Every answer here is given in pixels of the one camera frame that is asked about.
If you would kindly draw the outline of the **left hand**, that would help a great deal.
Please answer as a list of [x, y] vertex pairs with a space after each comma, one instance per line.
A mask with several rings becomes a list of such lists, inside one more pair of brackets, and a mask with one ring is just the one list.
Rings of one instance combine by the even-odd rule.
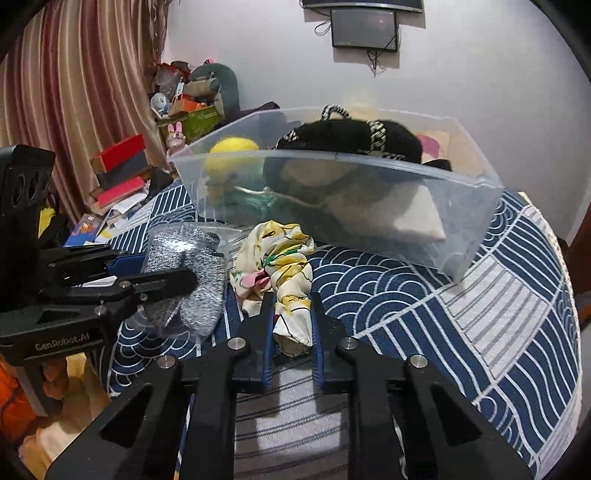
[[43, 390], [47, 397], [62, 400], [69, 388], [67, 360], [65, 357], [43, 363], [45, 381]]

